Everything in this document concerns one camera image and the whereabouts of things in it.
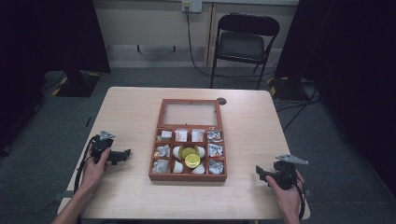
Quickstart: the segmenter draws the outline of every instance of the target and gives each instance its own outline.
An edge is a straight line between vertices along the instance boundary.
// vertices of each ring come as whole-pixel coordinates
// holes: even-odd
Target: wooden tray
[[[180,130],[183,130],[182,133],[187,133],[185,139],[182,139],[183,134],[179,132]],[[220,135],[220,139],[214,138],[214,133]],[[168,154],[158,152],[159,147],[166,146],[169,146]],[[202,157],[201,154],[201,164],[205,171],[202,174],[194,174],[193,170],[195,168],[188,167],[184,159],[174,156],[175,147],[181,146],[202,147],[204,149],[205,155]],[[214,150],[209,150],[209,147],[222,147],[222,151],[218,150],[218,153],[215,154]],[[157,168],[156,163],[159,160],[168,163],[167,167]],[[174,173],[175,163],[178,162],[182,164],[183,171]],[[214,174],[212,170],[209,170],[209,167],[212,167],[209,166],[210,162],[212,164],[222,163],[221,173]],[[217,100],[163,99],[151,151],[148,176],[154,181],[224,182],[226,180],[226,147]]]

